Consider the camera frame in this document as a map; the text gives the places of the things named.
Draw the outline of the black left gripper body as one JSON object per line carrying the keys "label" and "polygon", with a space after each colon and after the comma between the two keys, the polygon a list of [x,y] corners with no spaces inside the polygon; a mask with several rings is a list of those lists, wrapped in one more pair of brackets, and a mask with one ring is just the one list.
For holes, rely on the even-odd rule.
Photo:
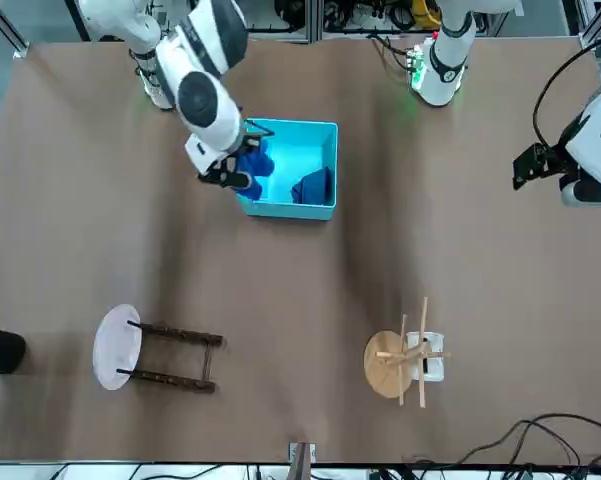
{"label": "black left gripper body", "polygon": [[545,148],[545,166],[543,176],[566,175],[578,177],[580,166],[572,155],[566,150],[564,142],[558,142]]}

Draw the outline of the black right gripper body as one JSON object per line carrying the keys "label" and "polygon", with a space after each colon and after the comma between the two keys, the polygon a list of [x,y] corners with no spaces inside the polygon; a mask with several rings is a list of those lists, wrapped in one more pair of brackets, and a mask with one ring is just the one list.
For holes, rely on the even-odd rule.
{"label": "black right gripper body", "polygon": [[239,129],[236,140],[232,144],[232,156],[236,159],[244,155],[252,147],[254,136],[244,127]]}

